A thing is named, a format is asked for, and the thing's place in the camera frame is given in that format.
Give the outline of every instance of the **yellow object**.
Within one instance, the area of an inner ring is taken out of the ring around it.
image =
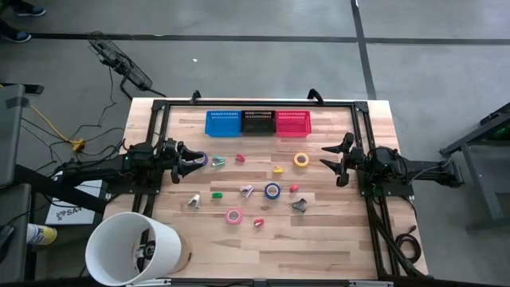
[[[281,167],[274,166],[273,172],[274,173],[283,173],[284,169]]]
[[[62,135],[58,130],[57,128],[55,128],[55,126],[53,126],[53,124],[51,123],[51,121],[48,120],[47,117],[45,117],[45,115],[42,114],[42,112],[39,112],[39,110],[33,106],[30,106],[30,108],[32,108],[43,120],[46,121],[46,123],[48,123],[49,127],[51,129],[53,129],[54,132],[56,132],[56,134],[64,141],[70,143],[72,146],[73,146],[73,151],[74,152],[80,152],[82,149],[85,148],[85,141],[83,139],[79,139],[79,140],[70,140],[68,139],[67,137],[65,137],[64,135]]]
[[[47,226],[29,223],[26,227],[26,243],[47,246],[57,239],[57,230]]]
[[[298,167],[306,167],[310,163],[310,158],[304,152],[298,152],[294,155],[294,163]]]

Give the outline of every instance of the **black basket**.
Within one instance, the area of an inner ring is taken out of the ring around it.
[[[242,111],[241,130],[247,136],[270,136],[277,132],[275,111]]]

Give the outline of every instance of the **blue tape roll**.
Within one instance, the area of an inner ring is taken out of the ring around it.
[[[277,189],[276,194],[274,193],[274,189],[272,189],[271,187],[275,187]],[[265,197],[268,198],[268,199],[277,199],[277,198],[279,198],[280,197],[280,192],[281,192],[281,188],[276,183],[270,183],[270,184],[266,185],[265,189],[264,189]]]

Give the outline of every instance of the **small plastic part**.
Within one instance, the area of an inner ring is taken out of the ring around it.
[[[211,163],[213,164],[213,167],[220,166],[222,164],[225,164],[225,159],[221,156],[214,155],[213,159],[211,160]]]
[[[241,163],[244,163],[245,162],[245,157],[242,155],[242,154],[237,154],[236,155],[236,161],[238,162],[241,162]]]
[[[278,137],[305,137],[311,133],[310,111],[277,111]]]
[[[275,133],[275,111],[242,111],[241,130],[247,136],[269,136]]]
[[[294,164],[298,167],[306,167],[310,163],[310,158],[304,152],[298,152],[294,155]]]
[[[229,224],[239,224],[242,220],[242,212],[238,208],[229,209],[225,214],[225,220]]]
[[[274,166],[273,172],[276,174],[283,173],[284,169],[282,167]]]
[[[249,195],[251,195],[253,191],[253,185],[247,185],[239,188],[239,191],[241,192],[242,196],[248,198]]]
[[[255,219],[253,224],[255,225],[255,227],[263,226],[264,225],[264,219]]]
[[[207,111],[206,134],[213,137],[241,135],[241,111]]]
[[[190,201],[188,201],[188,205],[194,208],[200,208],[200,195],[193,195]]]
[[[292,204],[292,208],[295,210],[299,210],[301,212],[305,212],[307,207],[306,199],[300,199],[300,201],[297,201]]]
[[[280,197],[281,188],[277,183],[270,183],[265,186],[264,194],[268,199],[277,199]]]
[[[300,187],[297,184],[293,184],[293,185],[291,185],[289,191],[290,192],[296,192],[298,188],[300,188]]]
[[[207,162],[209,161],[209,159],[207,158],[206,153],[203,152],[203,151],[198,151],[198,153],[203,155],[203,157],[200,158],[200,159],[195,159],[193,162],[194,163],[201,163],[203,166],[207,165]]]

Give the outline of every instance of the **wooden table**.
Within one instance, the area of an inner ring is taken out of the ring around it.
[[[143,142],[147,133],[154,99],[134,99],[127,118],[126,145]],[[368,101],[376,145],[398,148],[390,105],[385,100]],[[242,136],[211,138],[204,133],[206,111],[211,109],[285,109],[246,107],[172,107],[167,134],[184,141],[191,150],[204,151],[209,157],[226,158],[223,167],[206,167],[188,175],[180,184],[172,184],[165,175],[162,192],[156,197],[153,218],[175,228],[192,244],[190,264],[172,277],[202,278],[286,278],[286,279],[374,279],[374,254],[368,228],[367,210],[359,196],[356,176],[346,187],[335,185],[333,172],[319,159],[338,161],[337,155],[321,147],[337,145],[346,132],[353,132],[347,108],[305,108],[311,111],[312,134],[306,138]],[[159,131],[161,116],[156,124]],[[306,152],[310,164],[295,167],[293,156]],[[236,163],[237,153],[246,157]],[[273,174],[274,166],[284,168]],[[277,200],[264,196],[264,187],[280,184]],[[245,199],[239,187],[255,186]],[[298,184],[297,193],[290,193]],[[212,199],[222,192],[223,199]],[[202,196],[199,210],[187,206],[195,194]],[[291,208],[291,202],[308,201],[306,213]],[[132,195],[122,195],[109,204],[105,218],[131,211]],[[225,212],[239,207],[242,223],[226,223]],[[395,236],[417,224],[409,204],[400,198],[388,198],[390,220]],[[263,227],[253,220],[263,218]],[[413,233],[419,240],[419,233]],[[389,270],[386,245],[382,244],[385,266]],[[425,258],[418,269],[427,273]]]

